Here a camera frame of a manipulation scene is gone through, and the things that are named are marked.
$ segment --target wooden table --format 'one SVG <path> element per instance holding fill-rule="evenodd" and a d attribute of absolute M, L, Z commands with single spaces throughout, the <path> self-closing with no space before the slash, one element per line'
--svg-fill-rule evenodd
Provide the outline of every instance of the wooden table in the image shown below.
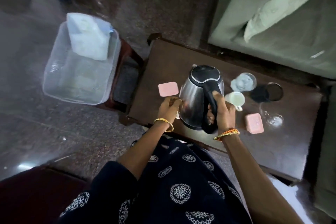
<path fill-rule="evenodd" d="M 229 64 L 219 57 L 191 50 L 165 39 L 157 39 L 151 43 L 148 64 L 128 116 L 139 124 L 151 125 L 157 118 L 158 108 L 164 99 L 159 95 L 158 84 L 177 82 L 181 87 L 193 64 L 216 67 L 221 72 L 225 94 L 232 92 L 231 80 L 243 72 L 254 74 L 258 84 L 275 82 L 282 86 L 283 98 L 271 103 L 255 103 L 249 98 L 249 93 L 245 92 L 243 111 L 236 112 L 237 128 L 241 132 L 241 140 L 262 168 L 291 181 L 301 180 L 322 97 L 314 88 L 272 78 Z M 246 131 L 244 117 L 250 113 L 261 114 L 263 133 L 253 135 Z M 283 118 L 282 126 L 275 128 L 267 122 L 274 115 Z M 178 136 L 194 141 L 208 150 L 226 153 L 223 144 L 213 140 L 214 135 L 187 128 L 178 119 L 174 121 L 174 128 L 174 133 Z"/>

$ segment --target pink soap dish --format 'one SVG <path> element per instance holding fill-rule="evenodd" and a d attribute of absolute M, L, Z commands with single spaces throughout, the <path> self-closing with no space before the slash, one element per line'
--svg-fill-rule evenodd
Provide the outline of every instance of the pink soap dish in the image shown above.
<path fill-rule="evenodd" d="M 176 82 L 167 82 L 158 85 L 159 93 L 162 97 L 168 97 L 177 95 L 179 93 L 179 87 Z"/>
<path fill-rule="evenodd" d="M 252 113 L 245 116 L 246 130 L 251 134 L 264 132 L 263 121 L 258 113 Z"/>

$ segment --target granite floor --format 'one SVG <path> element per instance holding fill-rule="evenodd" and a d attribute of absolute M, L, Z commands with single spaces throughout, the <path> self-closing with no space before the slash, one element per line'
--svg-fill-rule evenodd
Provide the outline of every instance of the granite floor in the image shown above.
<path fill-rule="evenodd" d="M 32 0 L 19 12 L 11 1 L 0 12 L 0 180 L 44 163 L 92 179 L 108 160 L 120 156 L 143 133 L 141 126 L 118 122 L 118 114 L 70 104 L 42 92 L 44 66 L 59 24 L 66 12 L 82 12 L 110 21 L 143 58 L 151 33 L 161 32 L 178 43 L 210 50 L 207 34 L 217 0 L 72 0 L 59 7 L 57 1 Z M 246 61 L 228 57 L 231 62 Z M 296 72 L 289 73 L 297 78 Z M 136 85 L 132 62 L 123 67 L 115 98 L 127 103 Z M 240 189 L 228 158 L 213 154 Z M 315 209 L 305 181 L 288 187 L 272 182 L 294 205 L 305 223 L 330 223 Z"/>

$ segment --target black kettle lid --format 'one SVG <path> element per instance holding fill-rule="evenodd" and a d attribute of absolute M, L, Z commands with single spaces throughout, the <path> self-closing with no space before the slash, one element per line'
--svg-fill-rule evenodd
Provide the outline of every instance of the black kettle lid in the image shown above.
<path fill-rule="evenodd" d="M 195 85 L 202 87 L 203 83 L 210 81 L 210 80 L 219 82 L 221 79 L 221 73 L 215 67 L 207 66 L 207 65 L 200 65 L 200 66 L 195 66 L 191 70 L 189 74 L 189 79 Z"/>

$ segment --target electric kettle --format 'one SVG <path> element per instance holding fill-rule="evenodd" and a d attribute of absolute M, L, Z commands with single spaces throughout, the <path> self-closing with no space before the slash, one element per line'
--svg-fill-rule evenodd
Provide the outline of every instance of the electric kettle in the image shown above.
<path fill-rule="evenodd" d="M 179 117 L 184 125 L 208 134 L 217 130 L 217 104 L 212 96 L 214 90 L 224 95 L 224 83 L 218 69 L 206 65 L 194 66 L 180 91 L 183 106 Z M 213 124 L 207 118 L 208 104 L 215 116 Z"/>

